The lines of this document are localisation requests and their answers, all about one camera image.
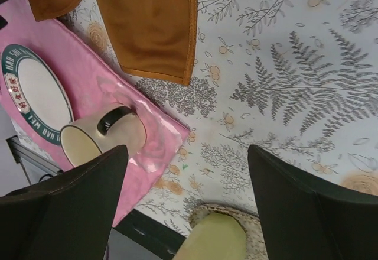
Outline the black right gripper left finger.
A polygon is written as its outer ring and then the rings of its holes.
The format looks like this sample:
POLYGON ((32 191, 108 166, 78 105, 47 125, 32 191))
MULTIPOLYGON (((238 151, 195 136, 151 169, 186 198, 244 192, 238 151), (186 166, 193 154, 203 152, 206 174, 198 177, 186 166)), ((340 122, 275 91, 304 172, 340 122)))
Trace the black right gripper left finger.
POLYGON ((1 259, 103 259, 128 159, 119 145, 1 197, 1 259))

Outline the orange-brown cloth napkin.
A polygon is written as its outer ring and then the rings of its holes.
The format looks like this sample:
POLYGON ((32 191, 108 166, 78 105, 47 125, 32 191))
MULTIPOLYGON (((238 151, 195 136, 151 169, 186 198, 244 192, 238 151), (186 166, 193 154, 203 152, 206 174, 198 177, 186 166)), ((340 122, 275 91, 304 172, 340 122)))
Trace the orange-brown cloth napkin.
MULTIPOLYGON (((82 0, 29 0, 37 21, 60 17, 82 0)), ((96 0, 121 69, 190 84, 198 0, 96 0)))

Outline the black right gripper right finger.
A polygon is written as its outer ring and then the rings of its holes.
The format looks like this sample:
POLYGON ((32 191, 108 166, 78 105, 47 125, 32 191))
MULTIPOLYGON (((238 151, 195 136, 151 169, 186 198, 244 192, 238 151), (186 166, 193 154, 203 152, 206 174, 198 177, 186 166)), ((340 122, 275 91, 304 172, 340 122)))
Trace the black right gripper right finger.
POLYGON ((377 197, 336 185, 250 145, 269 259, 377 259, 377 197))

